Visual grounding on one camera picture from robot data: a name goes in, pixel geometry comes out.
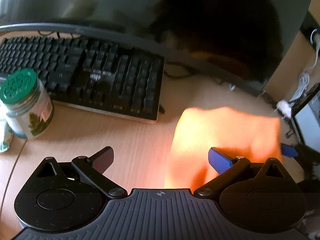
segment orange cloth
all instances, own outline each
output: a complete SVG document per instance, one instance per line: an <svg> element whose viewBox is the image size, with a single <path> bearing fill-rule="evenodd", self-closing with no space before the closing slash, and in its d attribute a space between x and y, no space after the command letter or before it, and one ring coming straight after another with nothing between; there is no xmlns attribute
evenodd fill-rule
<svg viewBox="0 0 320 240"><path fill-rule="evenodd" d="M231 157L245 156L256 163L263 163L269 157L282 161L280 120L229 107L186 109L176 127L164 187L190 188L193 192L214 179L218 173L208 162L211 147Z"/></svg>

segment jar label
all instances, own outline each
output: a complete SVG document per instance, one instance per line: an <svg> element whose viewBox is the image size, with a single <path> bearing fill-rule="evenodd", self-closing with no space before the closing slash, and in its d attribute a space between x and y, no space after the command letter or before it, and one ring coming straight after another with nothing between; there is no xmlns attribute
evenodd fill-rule
<svg viewBox="0 0 320 240"><path fill-rule="evenodd" d="M26 113L16 117L6 117L13 132L20 138L34 138L42 133L53 117L53 106L49 95L41 89L35 105Z"/></svg>

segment green jar lid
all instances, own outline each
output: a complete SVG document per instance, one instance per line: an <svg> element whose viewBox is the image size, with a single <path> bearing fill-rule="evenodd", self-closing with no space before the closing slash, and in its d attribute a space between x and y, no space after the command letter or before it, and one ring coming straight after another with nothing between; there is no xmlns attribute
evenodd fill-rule
<svg viewBox="0 0 320 240"><path fill-rule="evenodd" d="M37 76L33 69L20 69L7 77L1 85L0 100L5 105L24 101L37 86Z"/></svg>

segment glass jar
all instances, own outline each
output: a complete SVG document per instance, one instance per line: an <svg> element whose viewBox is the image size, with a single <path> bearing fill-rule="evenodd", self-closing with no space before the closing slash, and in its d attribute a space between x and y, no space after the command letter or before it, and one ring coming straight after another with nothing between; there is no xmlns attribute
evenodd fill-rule
<svg viewBox="0 0 320 240"><path fill-rule="evenodd" d="M8 76L1 85L0 101L8 124L20 138L37 137L52 120L52 101L32 69Z"/></svg>

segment white cable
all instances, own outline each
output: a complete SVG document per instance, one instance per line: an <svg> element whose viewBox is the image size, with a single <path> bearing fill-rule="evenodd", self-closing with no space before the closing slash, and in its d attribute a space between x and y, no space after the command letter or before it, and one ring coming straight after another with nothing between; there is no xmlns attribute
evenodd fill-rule
<svg viewBox="0 0 320 240"><path fill-rule="evenodd" d="M310 83L310 76L307 71L309 69L314 68L318 63L319 50L320 50L320 34L316 34L314 39L316 44L316 60L311 67L305 68L304 71L299 75L298 88L293 94L292 98L290 99L290 102L299 99L303 95L303 93L307 90L308 85Z"/></svg>
<svg viewBox="0 0 320 240"><path fill-rule="evenodd" d="M279 110L285 117L291 118L291 108L294 105L294 101L301 98L303 93L307 90L308 85L310 83L310 75L308 73L309 69L314 68L318 63L319 51L320 51L320 34L316 34L314 36L314 43L316 44L316 60L311 67L307 67L304 71L299 75L298 79L298 88L290 99L290 103L285 100L281 100L277 104L277 109Z"/></svg>

